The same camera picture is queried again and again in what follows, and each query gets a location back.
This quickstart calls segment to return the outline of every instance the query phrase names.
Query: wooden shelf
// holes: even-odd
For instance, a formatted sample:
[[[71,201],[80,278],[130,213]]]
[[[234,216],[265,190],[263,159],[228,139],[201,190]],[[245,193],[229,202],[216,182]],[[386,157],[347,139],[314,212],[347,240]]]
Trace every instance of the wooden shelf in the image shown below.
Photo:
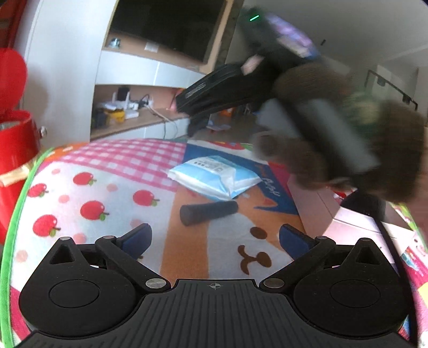
[[[168,109],[156,109],[161,115],[169,118],[172,121],[187,118],[186,114],[178,114]],[[123,123],[117,123],[115,120],[110,120],[110,126],[101,129],[94,129],[91,131],[91,141],[107,137],[109,135],[122,133],[131,129],[143,128],[159,124],[163,122],[163,119],[155,116],[150,110],[142,109],[139,110],[139,117],[125,120]]]
[[[176,65],[189,70],[193,70],[196,72],[199,72],[199,69],[205,65],[202,62],[187,57],[182,53],[179,53],[162,45],[159,45],[159,49],[157,52],[146,51],[145,47],[148,43],[147,40],[134,38],[123,33],[110,32],[107,35],[107,43],[109,43],[113,38],[120,39],[120,48],[117,49],[104,47],[104,51],[120,52],[143,58],[149,58],[160,62]]]

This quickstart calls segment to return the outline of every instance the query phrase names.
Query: black tv screen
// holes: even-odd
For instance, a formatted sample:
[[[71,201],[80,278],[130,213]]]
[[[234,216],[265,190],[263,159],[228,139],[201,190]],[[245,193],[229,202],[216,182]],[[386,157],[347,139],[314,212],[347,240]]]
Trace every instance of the black tv screen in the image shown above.
[[[206,62],[225,0],[119,0],[111,29]]]

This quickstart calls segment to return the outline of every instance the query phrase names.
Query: black cylinder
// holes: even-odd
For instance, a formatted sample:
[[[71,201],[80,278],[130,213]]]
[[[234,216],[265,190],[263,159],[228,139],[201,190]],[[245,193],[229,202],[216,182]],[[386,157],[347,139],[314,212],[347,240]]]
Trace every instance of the black cylinder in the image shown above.
[[[235,201],[208,204],[183,205],[180,208],[180,220],[184,226],[197,225],[205,221],[218,219],[238,212]]]

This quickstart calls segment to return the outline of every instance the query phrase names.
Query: black gripper base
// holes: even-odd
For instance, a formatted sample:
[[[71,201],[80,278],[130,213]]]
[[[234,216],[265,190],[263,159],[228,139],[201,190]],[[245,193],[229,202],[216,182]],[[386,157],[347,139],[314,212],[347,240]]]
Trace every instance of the black gripper base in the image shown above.
[[[59,339],[32,333],[20,348],[409,348],[398,334],[351,340],[303,321],[282,294],[250,280],[179,280],[149,294],[136,313],[107,333]]]

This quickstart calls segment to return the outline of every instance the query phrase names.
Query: ceiling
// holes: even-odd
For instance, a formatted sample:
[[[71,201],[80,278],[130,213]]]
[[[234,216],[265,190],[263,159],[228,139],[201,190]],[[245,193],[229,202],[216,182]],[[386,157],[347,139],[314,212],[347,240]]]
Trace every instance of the ceiling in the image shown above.
[[[428,65],[428,6],[422,0],[256,1],[305,31],[322,54],[350,67],[395,60]],[[405,59],[408,53],[413,56]]]

